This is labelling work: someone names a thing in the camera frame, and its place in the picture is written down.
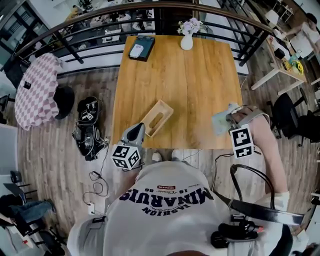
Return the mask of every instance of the wooden table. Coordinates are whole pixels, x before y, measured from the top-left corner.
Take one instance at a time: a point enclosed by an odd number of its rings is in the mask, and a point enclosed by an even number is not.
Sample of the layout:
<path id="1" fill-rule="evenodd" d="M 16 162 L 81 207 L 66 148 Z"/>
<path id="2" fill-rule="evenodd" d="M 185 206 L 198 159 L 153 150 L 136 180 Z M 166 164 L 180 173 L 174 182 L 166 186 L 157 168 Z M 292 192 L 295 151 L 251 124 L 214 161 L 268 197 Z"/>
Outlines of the wooden table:
<path id="1" fill-rule="evenodd" d="M 297 79 L 297 81 L 294 82 L 293 84 L 290 84 L 286 88 L 278 91 L 278 93 L 277 93 L 278 95 L 284 94 L 284 93 L 292 90 L 293 88 L 307 82 L 306 76 L 304 74 L 295 73 L 293 70 L 285 70 L 285 68 L 283 66 L 284 61 L 278 59 L 275 56 L 275 52 L 273 50 L 273 47 L 271 45 L 271 41 L 269 39 L 266 40 L 266 45 L 267 45 L 267 50 L 269 51 L 271 58 L 272 58 L 273 63 L 271 64 L 271 66 L 273 69 L 268 74 L 266 74 L 263 78 L 261 78 L 259 81 L 257 81 L 253 86 L 251 86 L 252 90 L 257 89 L 258 87 L 260 87 L 262 84 L 267 82 L 269 79 L 271 79 L 273 76 L 275 76 L 278 73 L 283 73 L 283 74 L 286 74 L 290 77 Z"/>
<path id="2" fill-rule="evenodd" d="M 112 143 L 163 100 L 173 115 L 153 138 L 145 136 L 143 147 L 231 149 L 229 134 L 216 136 L 211 122 L 214 114 L 228 109 L 228 103 L 242 105 L 230 46 L 193 38 L 193 48 L 185 51 L 181 36 L 156 35 L 149 59 L 143 62 L 128 57 L 135 39 L 127 37 L 119 70 Z"/>

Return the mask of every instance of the white chair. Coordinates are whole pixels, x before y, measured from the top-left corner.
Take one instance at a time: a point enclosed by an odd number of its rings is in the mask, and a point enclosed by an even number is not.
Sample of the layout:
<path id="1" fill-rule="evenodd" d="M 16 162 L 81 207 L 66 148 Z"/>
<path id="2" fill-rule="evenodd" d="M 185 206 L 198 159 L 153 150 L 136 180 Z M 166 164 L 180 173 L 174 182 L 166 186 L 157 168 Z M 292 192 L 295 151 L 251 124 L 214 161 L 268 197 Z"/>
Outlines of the white chair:
<path id="1" fill-rule="evenodd" d="M 269 21 L 269 27 L 273 29 L 278 23 L 279 15 L 274 10 L 270 10 L 265 14 L 265 18 Z"/>

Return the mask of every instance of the power outlet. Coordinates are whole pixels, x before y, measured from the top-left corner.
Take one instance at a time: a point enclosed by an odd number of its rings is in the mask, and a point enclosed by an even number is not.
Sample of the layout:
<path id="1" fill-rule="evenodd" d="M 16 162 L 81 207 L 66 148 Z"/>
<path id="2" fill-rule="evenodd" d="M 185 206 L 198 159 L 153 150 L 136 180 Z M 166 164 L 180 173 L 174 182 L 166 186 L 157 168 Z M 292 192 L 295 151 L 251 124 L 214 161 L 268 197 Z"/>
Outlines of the power outlet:
<path id="1" fill-rule="evenodd" d="M 89 202 L 88 213 L 91 214 L 91 215 L 96 213 L 96 205 L 95 205 L 94 202 Z"/>

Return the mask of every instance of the white sleeve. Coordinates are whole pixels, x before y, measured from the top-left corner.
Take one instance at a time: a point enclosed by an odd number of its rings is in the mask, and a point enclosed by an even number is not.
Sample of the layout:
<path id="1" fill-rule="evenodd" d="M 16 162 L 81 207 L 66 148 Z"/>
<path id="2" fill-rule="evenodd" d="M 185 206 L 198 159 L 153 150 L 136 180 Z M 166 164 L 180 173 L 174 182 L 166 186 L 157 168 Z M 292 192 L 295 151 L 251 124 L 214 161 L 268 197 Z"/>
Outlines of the white sleeve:
<path id="1" fill-rule="evenodd" d="M 256 205 L 270 208 L 271 194 L 268 193 L 260 200 L 255 202 Z M 277 210 L 286 211 L 289 202 L 289 192 L 276 193 L 274 197 L 274 206 Z M 229 245 L 228 256 L 248 255 L 248 256 L 269 256 L 276 247 L 282 235 L 281 223 L 275 223 L 256 218 L 248 218 L 256 225 L 263 226 L 263 232 L 252 242 L 236 242 Z"/>

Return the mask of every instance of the jeans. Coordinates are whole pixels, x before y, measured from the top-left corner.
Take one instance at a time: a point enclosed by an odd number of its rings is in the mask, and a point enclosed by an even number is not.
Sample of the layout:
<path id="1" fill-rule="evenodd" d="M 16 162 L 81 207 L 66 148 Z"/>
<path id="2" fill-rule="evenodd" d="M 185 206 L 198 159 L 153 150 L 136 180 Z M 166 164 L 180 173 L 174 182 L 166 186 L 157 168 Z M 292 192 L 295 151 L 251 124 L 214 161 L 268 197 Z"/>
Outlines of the jeans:
<path id="1" fill-rule="evenodd" d="M 52 209 L 52 205 L 47 201 L 27 202 L 22 206 L 9 206 L 14 215 L 20 214 L 26 223 L 30 223 L 41 219 L 48 210 Z"/>
<path id="2" fill-rule="evenodd" d="M 162 161 L 155 161 L 155 160 L 152 160 L 152 164 L 155 164 L 155 163 L 160 163 Z M 181 163 L 184 163 L 186 164 L 187 166 L 191 166 L 187 161 L 180 161 L 178 158 L 174 157 L 171 159 L 171 162 L 181 162 Z"/>

